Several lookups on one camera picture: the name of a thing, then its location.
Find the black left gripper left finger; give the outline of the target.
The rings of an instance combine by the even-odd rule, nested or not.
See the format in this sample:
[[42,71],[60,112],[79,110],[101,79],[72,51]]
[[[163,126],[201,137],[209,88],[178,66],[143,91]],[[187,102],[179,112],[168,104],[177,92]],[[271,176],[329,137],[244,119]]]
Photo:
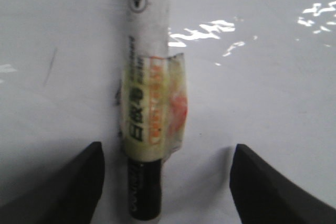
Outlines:
[[40,186],[1,207],[1,223],[91,223],[105,177],[101,142],[89,144]]

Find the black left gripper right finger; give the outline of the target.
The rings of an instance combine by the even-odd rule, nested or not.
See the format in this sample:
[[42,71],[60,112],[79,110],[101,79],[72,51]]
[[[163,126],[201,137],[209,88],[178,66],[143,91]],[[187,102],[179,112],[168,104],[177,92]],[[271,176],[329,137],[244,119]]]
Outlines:
[[335,208],[297,186],[245,144],[237,144],[229,187],[242,223],[335,223]]

